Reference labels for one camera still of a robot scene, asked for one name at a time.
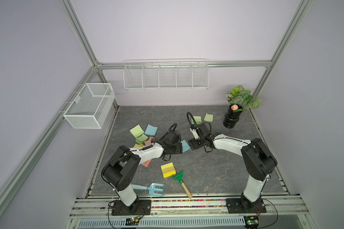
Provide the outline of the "torn green memo page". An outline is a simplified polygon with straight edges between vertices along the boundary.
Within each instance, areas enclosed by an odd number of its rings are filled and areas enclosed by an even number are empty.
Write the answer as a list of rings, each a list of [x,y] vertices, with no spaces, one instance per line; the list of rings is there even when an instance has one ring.
[[[206,113],[206,115],[204,117],[204,121],[206,121],[206,122],[213,122],[213,120],[214,120],[214,115]]]

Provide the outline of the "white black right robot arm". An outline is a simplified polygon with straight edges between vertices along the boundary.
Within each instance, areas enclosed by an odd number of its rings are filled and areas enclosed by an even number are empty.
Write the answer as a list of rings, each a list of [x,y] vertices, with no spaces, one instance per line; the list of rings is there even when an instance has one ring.
[[[188,143],[192,150],[204,148],[206,153],[214,149],[225,150],[241,156],[249,174],[246,187],[241,194],[242,204],[256,204],[262,196],[266,181],[278,165],[277,159],[260,138],[243,140],[224,134],[212,133],[211,125],[191,124],[194,138]]]

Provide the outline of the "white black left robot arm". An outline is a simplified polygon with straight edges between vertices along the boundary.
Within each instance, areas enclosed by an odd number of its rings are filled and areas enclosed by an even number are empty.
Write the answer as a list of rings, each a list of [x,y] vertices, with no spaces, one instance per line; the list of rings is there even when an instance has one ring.
[[[138,202],[131,185],[138,166],[172,154],[182,154],[181,135],[175,130],[167,131],[160,139],[152,140],[141,148],[120,146],[103,167],[101,177],[115,189],[124,207],[130,209]]]

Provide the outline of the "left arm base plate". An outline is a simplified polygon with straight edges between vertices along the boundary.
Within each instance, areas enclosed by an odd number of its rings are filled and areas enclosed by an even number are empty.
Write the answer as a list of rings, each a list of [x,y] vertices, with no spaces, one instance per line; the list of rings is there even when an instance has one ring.
[[[150,215],[152,202],[145,199],[136,199],[130,206],[121,200],[116,200],[112,206],[112,216]]]

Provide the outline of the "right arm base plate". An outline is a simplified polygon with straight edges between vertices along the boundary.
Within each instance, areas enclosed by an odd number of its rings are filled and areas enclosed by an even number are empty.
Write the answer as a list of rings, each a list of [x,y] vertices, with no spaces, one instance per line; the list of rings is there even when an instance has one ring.
[[[261,214],[267,212],[262,198],[259,198],[255,202],[250,202],[245,198],[227,198],[226,207],[229,214]]]

